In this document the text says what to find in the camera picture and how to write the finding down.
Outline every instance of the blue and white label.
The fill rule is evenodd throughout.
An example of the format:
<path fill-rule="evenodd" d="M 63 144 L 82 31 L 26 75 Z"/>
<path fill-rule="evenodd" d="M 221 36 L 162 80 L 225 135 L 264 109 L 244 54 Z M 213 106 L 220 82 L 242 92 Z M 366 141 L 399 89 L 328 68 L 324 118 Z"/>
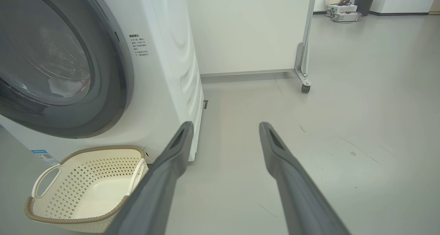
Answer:
<path fill-rule="evenodd" d="M 37 155 L 38 158 L 41 158 L 41 160 L 43 160 L 49 166 L 56 166 L 59 164 L 58 160 L 54 159 L 54 157 L 46 152 L 46 150 L 31 150 L 31 152 Z"/>

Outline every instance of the basket bottom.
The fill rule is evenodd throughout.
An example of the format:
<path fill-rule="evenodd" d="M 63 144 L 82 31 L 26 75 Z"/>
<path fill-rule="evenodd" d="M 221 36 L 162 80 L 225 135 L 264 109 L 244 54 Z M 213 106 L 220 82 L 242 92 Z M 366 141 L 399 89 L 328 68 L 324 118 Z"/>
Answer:
<path fill-rule="evenodd" d="M 72 218 L 98 217 L 110 212 L 127 195 L 130 180 L 131 176 L 97 180 L 84 194 Z"/>

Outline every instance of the white washing machine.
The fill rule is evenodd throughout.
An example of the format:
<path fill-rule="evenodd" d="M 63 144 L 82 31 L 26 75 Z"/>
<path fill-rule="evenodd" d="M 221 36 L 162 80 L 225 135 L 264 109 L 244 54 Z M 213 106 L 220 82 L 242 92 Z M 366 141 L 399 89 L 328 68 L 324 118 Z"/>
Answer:
<path fill-rule="evenodd" d="M 0 0 L 0 32 L 0 123 L 49 165 L 104 145 L 152 163 L 184 121 L 194 160 L 203 91 L 186 0 Z"/>

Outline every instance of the white basket handle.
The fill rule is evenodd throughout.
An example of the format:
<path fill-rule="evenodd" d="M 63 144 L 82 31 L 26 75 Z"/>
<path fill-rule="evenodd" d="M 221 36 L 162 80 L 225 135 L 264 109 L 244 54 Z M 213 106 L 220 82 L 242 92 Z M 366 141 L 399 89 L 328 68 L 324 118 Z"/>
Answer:
<path fill-rule="evenodd" d="M 49 184 L 49 186 L 46 188 L 46 190 L 40 195 L 38 196 L 36 194 L 36 191 L 38 190 L 38 186 L 40 185 L 41 181 L 44 179 L 44 177 L 49 174 L 51 171 L 55 170 L 55 169 L 59 169 L 58 173 L 56 174 L 56 176 L 54 177 L 54 179 L 52 180 L 52 182 Z M 52 184 L 55 182 L 55 180 L 58 178 L 59 174 L 61 173 L 61 165 L 57 164 L 56 166 L 51 166 L 49 169 L 45 170 L 39 177 L 38 179 L 35 181 L 35 183 L 33 184 L 33 188 L 32 188 L 32 193 L 31 196 L 34 199 L 39 199 L 41 197 L 43 197 L 44 194 L 46 194 L 46 192 L 49 190 L 49 188 L 52 186 Z"/>
<path fill-rule="evenodd" d="M 142 177 L 145 175 L 147 171 L 148 171 L 148 166 L 146 165 L 145 159 L 141 158 L 141 160 L 139 160 L 139 163 L 135 168 L 135 171 L 133 172 L 127 195 L 131 195 L 133 193 L 139 181 L 142 179 Z"/>

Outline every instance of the metal bracket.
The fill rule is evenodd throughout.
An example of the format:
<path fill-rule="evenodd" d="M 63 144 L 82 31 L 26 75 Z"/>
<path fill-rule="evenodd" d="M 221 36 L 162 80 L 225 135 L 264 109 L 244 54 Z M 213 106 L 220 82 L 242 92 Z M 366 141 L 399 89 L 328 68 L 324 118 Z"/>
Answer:
<path fill-rule="evenodd" d="M 311 86 L 310 81 L 307 79 L 306 75 L 304 75 L 301 70 L 303 56 L 304 56 L 304 43 L 301 42 L 298 44 L 298 48 L 297 48 L 297 58 L 295 59 L 294 74 L 298 77 L 298 79 L 300 79 L 303 85 Z"/>

